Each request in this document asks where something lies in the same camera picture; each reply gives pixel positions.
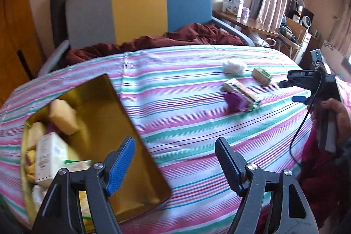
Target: brown blanket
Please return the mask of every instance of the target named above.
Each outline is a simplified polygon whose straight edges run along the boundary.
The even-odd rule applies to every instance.
[[[165,33],[161,37],[142,36],[132,42],[124,42],[121,46],[99,43],[83,49],[72,49],[68,51],[66,61],[69,65],[73,65],[127,51],[196,44],[243,45],[239,37],[228,34],[213,25],[193,23],[176,32]]]

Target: open box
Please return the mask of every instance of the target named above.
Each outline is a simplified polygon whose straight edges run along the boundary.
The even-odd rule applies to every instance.
[[[122,185],[109,201],[119,222],[143,214],[166,202],[171,189],[150,153],[137,134],[123,105],[108,78],[102,75],[61,95],[77,111],[80,131],[63,136],[74,152],[68,153],[69,160],[103,161],[108,153],[118,149],[123,139],[131,136],[136,142],[136,151]],[[36,218],[32,199],[32,184],[26,180],[25,153],[27,133],[34,122],[48,126],[49,105],[32,115],[26,122],[21,146],[21,179],[27,213],[31,224]]]

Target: bed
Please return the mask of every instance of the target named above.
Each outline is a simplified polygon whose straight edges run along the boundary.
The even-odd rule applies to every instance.
[[[262,102],[250,113],[233,113],[220,88],[232,75],[225,59],[248,65],[237,77]],[[261,67],[273,75],[262,86],[251,72]],[[67,90],[107,73],[140,137],[173,195],[159,210],[122,224],[124,233],[225,233],[240,199],[229,189],[215,156],[215,140],[225,137],[233,150],[269,171],[299,169],[288,148],[306,107],[293,95],[309,92],[280,89],[287,71],[300,69],[274,49],[196,45],[166,47],[97,58],[36,78],[17,88],[0,110],[0,193],[17,219],[29,226],[20,181],[23,123]],[[301,157],[311,129],[308,119],[293,146]],[[264,205],[269,202],[269,195]]]

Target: yellow sponge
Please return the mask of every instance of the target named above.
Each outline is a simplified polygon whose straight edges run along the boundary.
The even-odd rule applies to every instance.
[[[26,169],[26,174],[32,175],[34,174],[34,164],[31,164],[30,166],[25,167]]]
[[[36,152],[35,151],[27,151],[27,153],[26,153],[27,165],[30,166],[30,165],[34,164],[35,159],[36,159]]]
[[[35,149],[39,139],[45,135],[45,126],[41,122],[35,122],[28,130],[28,149]]]
[[[50,120],[66,135],[76,133],[76,111],[64,100],[56,99],[50,103]]]
[[[34,177],[34,175],[26,174],[26,178],[27,178],[27,181],[31,183],[36,183],[36,178]]]

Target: white box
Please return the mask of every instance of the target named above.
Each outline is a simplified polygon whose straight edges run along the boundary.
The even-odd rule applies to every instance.
[[[222,12],[226,12],[226,11],[227,11],[227,2],[224,1],[224,2],[222,3]]]
[[[227,9],[237,18],[241,17],[244,7],[244,0],[228,0]]]
[[[49,188],[56,173],[67,160],[68,145],[55,132],[43,136],[36,145],[36,183]]]

